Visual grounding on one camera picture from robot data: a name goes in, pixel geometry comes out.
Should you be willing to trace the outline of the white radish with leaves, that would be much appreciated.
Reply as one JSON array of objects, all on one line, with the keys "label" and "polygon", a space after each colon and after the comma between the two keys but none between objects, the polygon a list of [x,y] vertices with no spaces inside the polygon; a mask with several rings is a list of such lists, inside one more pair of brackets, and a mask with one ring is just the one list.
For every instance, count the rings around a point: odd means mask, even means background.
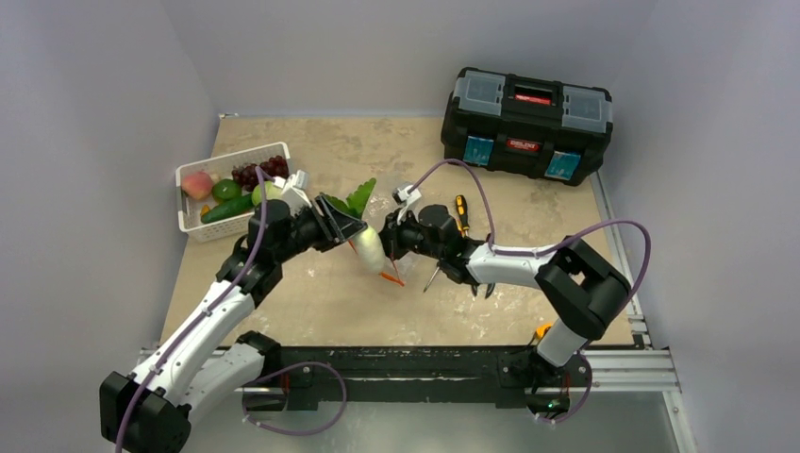
[{"label": "white radish with leaves", "polygon": [[[360,184],[344,199],[328,194],[324,194],[324,198],[337,210],[362,220],[375,184],[376,179],[372,177]],[[372,226],[367,226],[348,242],[367,271],[376,275],[383,271],[386,258],[379,235]]]}]

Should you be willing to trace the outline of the clear zip bag orange zipper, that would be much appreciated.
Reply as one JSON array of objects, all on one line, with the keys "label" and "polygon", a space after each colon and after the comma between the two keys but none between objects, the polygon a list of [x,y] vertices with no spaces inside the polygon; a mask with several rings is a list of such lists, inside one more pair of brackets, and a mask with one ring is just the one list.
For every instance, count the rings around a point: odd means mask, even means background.
[{"label": "clear zip bag orange zipper", "polygon": [[385,278],[401,287],[405,285],[404,280],[401,278],[400,271],[397,268],[396,262],[393,259],[390,259],[386,256],[385,251],[385,262],[384,262],[384,269],[383,271],[378,274],[378,276]]}]

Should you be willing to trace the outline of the green cabbage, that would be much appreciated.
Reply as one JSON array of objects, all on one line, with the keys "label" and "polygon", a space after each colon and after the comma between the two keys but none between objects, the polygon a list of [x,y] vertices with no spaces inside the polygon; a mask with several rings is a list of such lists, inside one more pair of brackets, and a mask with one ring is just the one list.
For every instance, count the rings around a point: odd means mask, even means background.
[{"label": "green cabbage", "polygon": [[281,194],[281,187],[276,186],[272,181],[266,181],[251,192],[251,202],[254,207],[259,206],[263,200],[263,195],[266,195],[268,200],[272,200],[280,199]]}]

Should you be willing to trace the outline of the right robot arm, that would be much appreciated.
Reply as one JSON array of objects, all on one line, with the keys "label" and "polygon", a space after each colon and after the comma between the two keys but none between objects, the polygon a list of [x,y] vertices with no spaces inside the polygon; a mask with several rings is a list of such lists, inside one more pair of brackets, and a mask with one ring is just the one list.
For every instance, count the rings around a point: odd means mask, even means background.
[{"label": "right robot arm", "polygon": [[443,205],[388,214],[379,238],[387,258],[429,257],[457,284],[541,291],[558,316],[529,360],[532,377],[543,384],[562,377],[575,353],[601,339],[632,295],[628,279],[577,236],[554,246],[500,246],[463,236]]}]

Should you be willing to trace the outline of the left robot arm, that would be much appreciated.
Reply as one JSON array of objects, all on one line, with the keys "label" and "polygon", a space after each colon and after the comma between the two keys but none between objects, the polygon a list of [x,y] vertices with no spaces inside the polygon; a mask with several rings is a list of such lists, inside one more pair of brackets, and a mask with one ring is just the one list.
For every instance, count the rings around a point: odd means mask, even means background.
[{"label": "left robot arm", "polygon": [[243,384],[285,386],[289,372],[315,362],[287,365],[281,345],[246,332],[216,361],[221,341],[248,317],[283,278],[283,265],[310,250],[328,251],[368,225],[319,195],[292,210],[265,200],[251,217],[197,307],[146,360],[101,383],[101,433],[118,452],[179,452],[192,426],[220,399]]}]

